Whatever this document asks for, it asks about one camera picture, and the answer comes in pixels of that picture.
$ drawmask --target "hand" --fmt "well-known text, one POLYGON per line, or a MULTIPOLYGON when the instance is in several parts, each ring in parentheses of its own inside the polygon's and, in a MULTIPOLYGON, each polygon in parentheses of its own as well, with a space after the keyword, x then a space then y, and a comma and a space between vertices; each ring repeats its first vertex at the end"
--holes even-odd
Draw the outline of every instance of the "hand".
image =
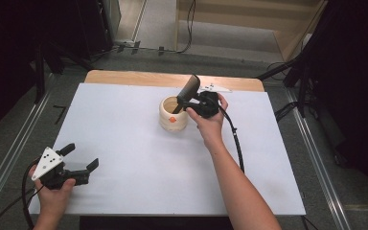
MULTIPOLYGON (((29 176, 33 175, 35 168, 36 166, 31 168, 29 171, 29 176)), ((40 180, 36 180, 34 184, 38 190, 43 186, 40 180)), ((45 227, 48 227, 52 224, 57 226, 59 220, 65 212, 68 199, 75 184, 75 179, 68 179, 64 182, 60 190, 49 190, 48 188, 44 187, 38 192, 38 198, 40 200, 40 215, 35 229, 38 228, 39 223, 44 223, 43 225, 45 225, 45 227)))
MULTIPOLYGON (((222 95, 218 94, 221 107, 226 110, 228 102, 223 98, 222 95)), ((204 144, 208 150, 215 145, 223 145, 222 141, 222 124, 223 114, 219 111, 216 115, 211 118, 205 119, 200 117, 192 108, 186 109, 188 115, 196 122, 199 132, 204 139, 204 144)))

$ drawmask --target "white board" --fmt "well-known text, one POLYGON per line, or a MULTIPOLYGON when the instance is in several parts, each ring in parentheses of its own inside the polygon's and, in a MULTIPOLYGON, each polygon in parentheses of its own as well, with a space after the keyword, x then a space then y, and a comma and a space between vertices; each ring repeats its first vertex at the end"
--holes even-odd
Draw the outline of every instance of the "white board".
MULTIPOLYGON (((88 185, 75 187, 67 214, 114 216, 225 216, 208 150, 190 118, 168 132, 158 124, 159 104, 181 88, 80 84, 54 150, 70 143, 68 170, 99 158, 88 185)), ((275 215, 305 215, 288 155, 264 92, 223 94, 238 128, 247 177, 275 215)), ((225 144, 238 161, 227 121, 225 144)), ((30 211, 39 212, 37 196, 30 211)))

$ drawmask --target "metal strip on floor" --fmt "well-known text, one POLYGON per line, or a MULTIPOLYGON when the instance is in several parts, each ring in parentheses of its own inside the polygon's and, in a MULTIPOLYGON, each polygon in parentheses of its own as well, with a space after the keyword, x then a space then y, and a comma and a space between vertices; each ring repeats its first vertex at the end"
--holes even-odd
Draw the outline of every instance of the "metal strip on floor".
MULTIPOLYGON (((297 98, 290 89, 286 88, 286 92, 288 100, 290 102, 297 102, 297 98)), ((306 119, 302 118, 297 107, 293 109, 293 113, 298 127, 300 128, 301 134, 303 135, 303 139, 307 146, 312 165, 315 168, 316 175, 318 176, 319 183, 321 184, 325 198, 327 199, 328 206, 333 215, 333 220, 335 221, 336 227, 339 230, 349 230, 351 229, 351 225, 349 224, 342 203, 339 200, 339 196, 322 161, 319 149, 315 145, 309 129, 309 125, 306 119)))
POLYGON ((4 187, 9 175, 11 174, 13 166, 16 163, 20 153, 22 152, 23 147, 28 141, 29 136, 35 127, 35 124, 50 97, 51 91, 53 89, 53 86, 56 84, 57 79, 58 77, 54 74, 50 74, 50 76, 47 78, 46 94, 43 95, 40 103, 33 106, 28 118, 26 119, 22 128, 20 128, 20 131, 17 133, 16 138, 11 144, 11 148, 2 161, 0 165, 0 192, 2 191, 2 188, 4 187))

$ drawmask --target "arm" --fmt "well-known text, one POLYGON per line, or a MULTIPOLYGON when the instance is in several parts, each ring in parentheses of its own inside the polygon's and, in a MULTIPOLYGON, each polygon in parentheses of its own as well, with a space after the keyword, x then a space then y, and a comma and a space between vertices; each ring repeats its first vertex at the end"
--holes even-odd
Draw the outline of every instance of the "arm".
MULTIPOLYGON (((31 169, 29 175, 32 176, 34 172, 35 166, 31 169)), ((40 189, 43 186, 40 183, 40 180, 36 180, 34 184, 37 189, 40 189)), ((68 179, 64 182, 60 190, 49 190, 48 188, 43 188, 38 192, 38 198, 40 200, 40 215, 38 216, 34 230, 57 229, 58 223, 65 212, 68 199, 75 184, 75 179, 68 179)))
MULTIPOLYGON (((227 101, 220 94, 218 98, 222 108, 226 109, 227 101)), ((222 113, 219 112, 209 119, 199 117, 191 108, 187 108, 187 113, 197 123, 205 147, 211 153, 222 197, 234 229, 281 229, 265 200, 226 149, 221 135, 222 113)))

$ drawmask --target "beige cup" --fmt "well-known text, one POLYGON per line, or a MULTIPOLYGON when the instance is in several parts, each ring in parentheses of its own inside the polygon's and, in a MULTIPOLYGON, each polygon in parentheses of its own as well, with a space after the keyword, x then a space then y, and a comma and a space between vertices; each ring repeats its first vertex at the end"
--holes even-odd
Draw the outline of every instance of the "beige cup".
POLYGON ((188 114, 183 109, 181 109, 179 113, 173 114, 177 105, 176 96, 168 97, 160 103, 159 123, 160 126, 167 131, 179 131, 188 124, 188 114))

